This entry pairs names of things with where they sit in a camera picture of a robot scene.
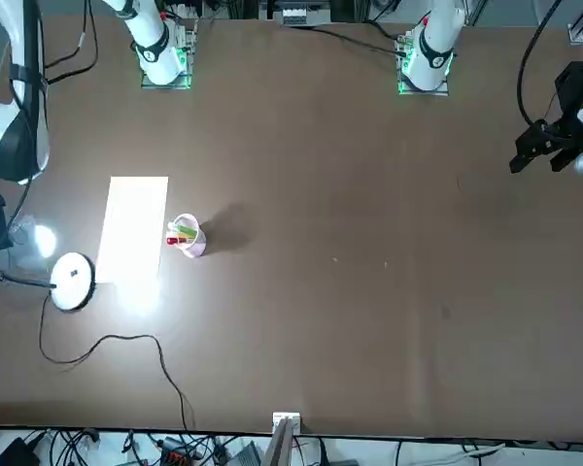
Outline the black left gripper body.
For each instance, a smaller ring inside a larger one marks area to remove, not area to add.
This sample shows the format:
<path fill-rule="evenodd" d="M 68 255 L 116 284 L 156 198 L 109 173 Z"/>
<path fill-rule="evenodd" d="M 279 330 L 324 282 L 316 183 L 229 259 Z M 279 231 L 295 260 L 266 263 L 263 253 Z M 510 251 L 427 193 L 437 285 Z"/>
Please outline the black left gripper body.
<path fill-rule="evenodd" d="M 569 62 L 555 79 L 555 88 L 560 116 L 553 122 L 543 117 L 535 124 L 552 147 L 582 146 L 583 122 L 577 114 L 583 106 L 583 61 Z"/>

